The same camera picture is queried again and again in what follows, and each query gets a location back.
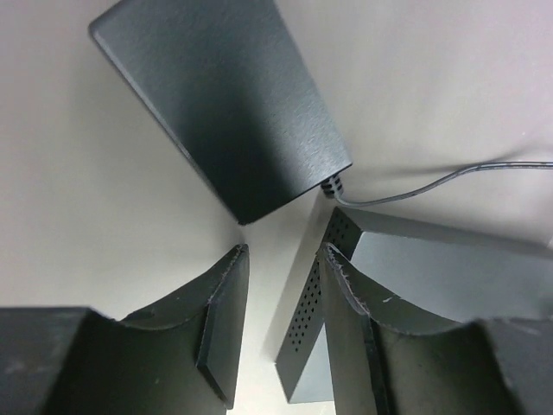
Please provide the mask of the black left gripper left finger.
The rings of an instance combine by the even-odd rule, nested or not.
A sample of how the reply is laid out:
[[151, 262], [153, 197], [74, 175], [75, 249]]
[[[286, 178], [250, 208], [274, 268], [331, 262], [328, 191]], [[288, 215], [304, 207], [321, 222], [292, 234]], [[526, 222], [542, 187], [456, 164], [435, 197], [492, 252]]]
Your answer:
[[122, 320], [88, 307], [2, 309], [2, 413], [228, 412], [249, 275], [249, 249], [237, 245]]

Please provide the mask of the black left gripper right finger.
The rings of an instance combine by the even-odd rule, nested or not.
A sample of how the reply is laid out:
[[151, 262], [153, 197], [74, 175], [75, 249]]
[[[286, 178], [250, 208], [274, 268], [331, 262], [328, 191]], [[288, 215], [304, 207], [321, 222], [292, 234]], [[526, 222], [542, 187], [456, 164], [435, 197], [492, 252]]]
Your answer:
[[317, 258], [337, 413], [551, 413], [551, 320], [454, 322], [370, 279], [331, 244]]

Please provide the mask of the dark grey network switch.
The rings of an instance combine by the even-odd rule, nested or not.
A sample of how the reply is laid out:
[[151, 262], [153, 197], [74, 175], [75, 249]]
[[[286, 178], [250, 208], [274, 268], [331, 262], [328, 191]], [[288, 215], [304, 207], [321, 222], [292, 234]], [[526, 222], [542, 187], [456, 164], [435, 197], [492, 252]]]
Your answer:
[[325, 243], [388, 290], [385, 304], [406, 300], [457, 322], [552, 314], [543, 246], [343, 207], [312, 214], [277, 309], [289, 314], [276, 370], [291, 404], [333, 397], [316, 259]]

